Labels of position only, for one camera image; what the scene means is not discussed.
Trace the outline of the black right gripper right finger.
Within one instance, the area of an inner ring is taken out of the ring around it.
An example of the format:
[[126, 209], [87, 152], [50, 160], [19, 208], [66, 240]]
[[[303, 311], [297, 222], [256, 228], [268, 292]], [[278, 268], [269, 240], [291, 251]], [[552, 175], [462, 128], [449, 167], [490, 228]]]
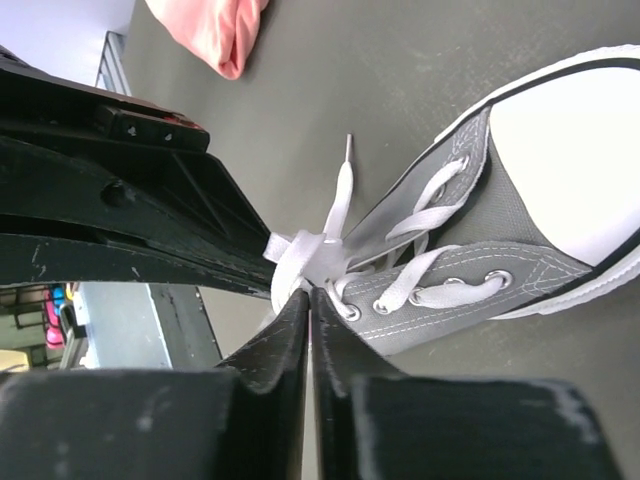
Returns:
[[597, 416], [549, 379], [430, 378], [396, 368], [323, 290], [310, 342], [325, 479], [618, 479]]

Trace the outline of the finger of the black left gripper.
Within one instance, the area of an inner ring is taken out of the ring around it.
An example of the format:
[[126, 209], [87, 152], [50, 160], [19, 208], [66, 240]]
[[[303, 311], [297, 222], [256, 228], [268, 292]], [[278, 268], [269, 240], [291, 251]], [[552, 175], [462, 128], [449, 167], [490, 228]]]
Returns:
[[138, 282], [204, 286], [267, 299], [270, 275], [211, 268], [129, 247], [3, 233], [1, 285]]
[[268, 273], [269, 231], [185, 116], [1, 54], [1, 235]]

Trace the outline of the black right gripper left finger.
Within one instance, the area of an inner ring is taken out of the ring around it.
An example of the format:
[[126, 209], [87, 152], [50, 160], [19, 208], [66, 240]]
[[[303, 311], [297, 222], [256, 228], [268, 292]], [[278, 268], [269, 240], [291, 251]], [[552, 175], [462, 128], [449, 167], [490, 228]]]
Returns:
[[1, 378], [5, 479], [297, 479], [309, 298], [215, 368]]

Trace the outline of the white shoelace of shoe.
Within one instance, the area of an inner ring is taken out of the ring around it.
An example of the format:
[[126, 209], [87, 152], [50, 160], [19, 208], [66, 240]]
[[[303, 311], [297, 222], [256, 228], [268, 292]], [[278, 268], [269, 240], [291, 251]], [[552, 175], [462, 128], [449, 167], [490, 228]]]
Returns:
[[[271, 306], [275, 313], [283, 309], [295, 290], [301, 288], [309, 291], [312, 287], [319, 286], [326, 290], [334, 307], [345, 320], [356, 321], [361, 317], [358, 307], [343, 301], [344, 290], [349, 283], [374, 271], [368, 268], [349, 272], [341, 238], [354, 186], [352, 157], [353, 136], [349, 134], [346, 137], [345, 159], [339, 170], [334, 201], [320, 234], [300, 230], [293, 237], [276, 233], [270, 235], [263, 257], [276, 265], [270, 290]], [[495, 270], [489, 272], [480, 285], [467, 285], [459, 279], [449, 279], [440, 286], [418, 286], [419, 280], [438, 257], [452, 249], [445, 246], [428, 251], [429, 233], [444, 224], [464, 205], [463, 200], [441, 207], [430, 207], [428, 203], [436, 198], [449, 180], [461, 174], [469, 164], [470, 158], [466, 156], [441, 167], [424, 187], [412, 214], [386, 235], [391, 240], [410, 233], [415, 257], [373, 302], [373, 310], [377, 313], [390, 314], [405, 303], [431, 309], [459, 307], [486, 300], [513, 283], [510, 273]]]

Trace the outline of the grey sneaker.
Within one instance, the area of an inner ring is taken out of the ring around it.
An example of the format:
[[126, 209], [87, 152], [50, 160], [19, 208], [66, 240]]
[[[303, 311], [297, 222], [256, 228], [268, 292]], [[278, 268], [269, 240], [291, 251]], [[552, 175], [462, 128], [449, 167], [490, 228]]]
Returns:
[[638, 142], [635, 45], [579, 53], [494, 90], [345, 237], [342, 321], [393, 355], [636, 279]]

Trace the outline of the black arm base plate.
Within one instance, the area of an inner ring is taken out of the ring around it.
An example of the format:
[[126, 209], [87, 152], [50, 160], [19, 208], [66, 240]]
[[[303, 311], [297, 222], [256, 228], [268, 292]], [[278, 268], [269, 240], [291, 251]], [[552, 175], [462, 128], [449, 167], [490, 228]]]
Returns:
[[171, 284], [149, 284], [149, 289], [172, 367], [214, 368], [222, 355], [199, 289]]

